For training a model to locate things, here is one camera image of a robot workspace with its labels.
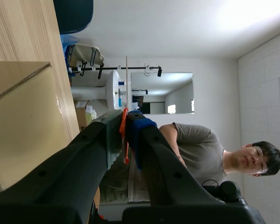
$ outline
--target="wooden table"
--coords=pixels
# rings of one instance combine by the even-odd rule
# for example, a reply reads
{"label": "wooden table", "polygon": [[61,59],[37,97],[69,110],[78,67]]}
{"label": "wooden table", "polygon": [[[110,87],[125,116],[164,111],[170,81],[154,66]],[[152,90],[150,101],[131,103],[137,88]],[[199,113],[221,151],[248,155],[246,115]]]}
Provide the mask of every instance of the wooden table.
{"label": "wooden table", "polygon": [[0,61],[51,63],[70,143],[79,128],[53,0],[0,0]]}

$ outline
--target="orange clamp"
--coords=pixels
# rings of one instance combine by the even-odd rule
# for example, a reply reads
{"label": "orange clamp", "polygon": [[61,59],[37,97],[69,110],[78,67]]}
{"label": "orange clamp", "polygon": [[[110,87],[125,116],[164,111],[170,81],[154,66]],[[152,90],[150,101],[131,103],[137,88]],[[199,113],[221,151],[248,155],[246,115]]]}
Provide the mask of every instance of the orange clamp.
{"label": "orange clamp", "polygon": [[121,125],[119,128],[119,133],[121,134],[122,149],[125,151],[125,157],[123,158],[123,162],[125,164],[128,164],[130,162],[130,159],[128,158],[129,143],[127,142],[126,139],[126,118],[127,118],[128,111],[129,110],[127,107],[123,110]]}

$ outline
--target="sink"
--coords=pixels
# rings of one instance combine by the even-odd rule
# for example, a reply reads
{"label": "sink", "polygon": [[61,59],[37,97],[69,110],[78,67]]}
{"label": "sink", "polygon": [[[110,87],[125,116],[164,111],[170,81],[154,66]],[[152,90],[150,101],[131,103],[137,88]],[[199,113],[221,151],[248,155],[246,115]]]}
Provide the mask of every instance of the sink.
{"label": "sink", "polygon": [[119,107],[119,74],[113,70],[108,78],[106,87],[71,87],[71,93],[75,101],[92,99],[107,99],[108,109],[120,109]]}
{"label": "sink", "polygon": [[119,107],[119,85],[120,81],[119,74],[116,70],[113,70],[108,78],[106,84],[106,99],[108,104],[108,109],[120,109]]}

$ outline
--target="ceiling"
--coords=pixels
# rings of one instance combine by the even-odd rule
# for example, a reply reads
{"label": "ceiling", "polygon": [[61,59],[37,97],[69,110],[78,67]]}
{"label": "ceiling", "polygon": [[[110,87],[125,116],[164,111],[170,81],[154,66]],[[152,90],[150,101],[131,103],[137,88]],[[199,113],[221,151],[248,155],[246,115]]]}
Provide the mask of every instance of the ceiling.
{"label": "ceiling", "polygon": [[[184,87],[193,80],[193,73],[152,73],[149,77],[144,73],[132,73],[132,90],[148,90],[149,96],[166,96]],[[145,96],[145,92],[133,92],[134,96]]]}
{"label": "ceiling", "polygon": [[105,57],[239,58],[279,33],[280,0],[94,0],[75,36]]}

